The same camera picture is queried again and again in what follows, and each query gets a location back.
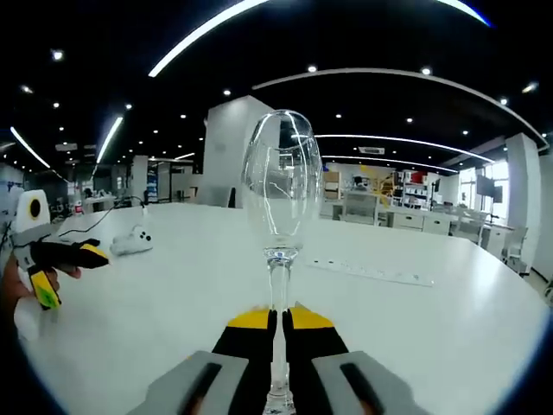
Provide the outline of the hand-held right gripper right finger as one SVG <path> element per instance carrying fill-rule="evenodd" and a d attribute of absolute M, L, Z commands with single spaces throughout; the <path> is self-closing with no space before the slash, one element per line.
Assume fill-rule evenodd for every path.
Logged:
<path fill-rule="evenodd" d="M 367 353 L 350 351 L 326 317 L 298 303 L 283 322 L 298 414 L 427 413 L 405 380 Z"/>

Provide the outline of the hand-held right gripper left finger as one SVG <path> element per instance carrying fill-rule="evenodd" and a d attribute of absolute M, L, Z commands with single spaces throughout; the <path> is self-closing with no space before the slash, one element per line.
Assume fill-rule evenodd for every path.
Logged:
<path fill-rule="evenodd" d="M 277 313 L 247 311 L 211 351 L 198 350 L 147 389 L 132 414 L 261 414 L 270 390 Z"/>

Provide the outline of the person's left hand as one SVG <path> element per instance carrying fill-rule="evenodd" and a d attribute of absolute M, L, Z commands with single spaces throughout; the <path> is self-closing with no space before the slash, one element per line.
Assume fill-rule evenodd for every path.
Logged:
<path fill-rule="evenodd" d="M 45 274 L 50 284 L 56 291 L 60 288 L 57 271 L 61 271 L 71 278 L 79 279 L 81 277 L 81 269 L 76 266 L 60 265 L 58 268 L 50 268 L 46 270 Z M 29 290 L 20 279 L 18 272 L 18 263 L 16 257 L 13 254 L 10 255 L 6 266 L 4 267 L 1 291 L 4 298 L 11 303 L 16 303 L 19 299 L 24 297 L 35 296 L 34 291 Z"/>

